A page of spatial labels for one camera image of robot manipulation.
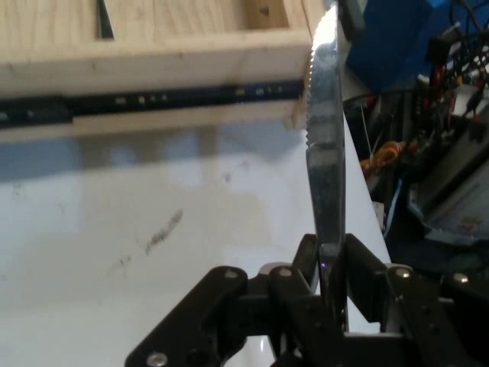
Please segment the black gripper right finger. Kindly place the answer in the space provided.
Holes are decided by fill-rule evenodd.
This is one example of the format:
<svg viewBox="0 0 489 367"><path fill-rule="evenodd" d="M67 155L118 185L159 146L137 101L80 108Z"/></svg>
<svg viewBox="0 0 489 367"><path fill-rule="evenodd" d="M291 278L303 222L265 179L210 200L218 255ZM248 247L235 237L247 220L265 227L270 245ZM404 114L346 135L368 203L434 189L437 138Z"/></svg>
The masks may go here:
<svg viewBox="0 0 489 367"><path fill-rule="evenodd" d="M359 239L345 237L348 296L369 322L404 346L389 348L393 365L486 366L488 279L452 271L438 282L406 265L385 264Z"/></svg>

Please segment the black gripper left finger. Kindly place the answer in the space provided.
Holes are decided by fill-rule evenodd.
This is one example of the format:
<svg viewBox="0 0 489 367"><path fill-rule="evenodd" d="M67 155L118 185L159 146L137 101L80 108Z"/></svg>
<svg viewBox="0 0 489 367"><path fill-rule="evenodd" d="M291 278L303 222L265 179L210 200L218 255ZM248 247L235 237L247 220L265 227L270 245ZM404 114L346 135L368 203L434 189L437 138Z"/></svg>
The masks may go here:
<svg viewBox="0 0 489 367"><path fill-rule="evenodd" d="M127 366L224 366L250 336L267 336L276 366L327 366L328 314L313 293L317 239L306 234L291 265L254 278L213 268L134 348Z"/></svg>

